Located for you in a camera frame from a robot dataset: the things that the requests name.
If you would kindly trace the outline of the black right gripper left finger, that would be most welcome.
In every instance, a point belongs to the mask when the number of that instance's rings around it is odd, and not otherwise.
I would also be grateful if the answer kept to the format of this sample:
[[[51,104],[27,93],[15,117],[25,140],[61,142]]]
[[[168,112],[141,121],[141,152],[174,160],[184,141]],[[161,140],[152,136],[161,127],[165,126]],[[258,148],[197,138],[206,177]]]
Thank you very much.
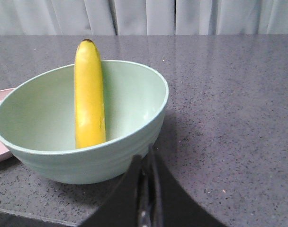
[[[107,201],[82,222],[82,227],[136,227],[137,193],[142,158],[133,157],[120,183]]]

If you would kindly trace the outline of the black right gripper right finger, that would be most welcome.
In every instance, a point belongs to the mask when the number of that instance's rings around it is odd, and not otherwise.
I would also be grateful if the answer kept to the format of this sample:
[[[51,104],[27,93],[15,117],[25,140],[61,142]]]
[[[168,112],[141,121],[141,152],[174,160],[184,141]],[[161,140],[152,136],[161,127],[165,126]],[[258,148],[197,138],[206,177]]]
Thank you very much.
[[[181,187],[149,145],[138,183],[140,227],[224,227]]]

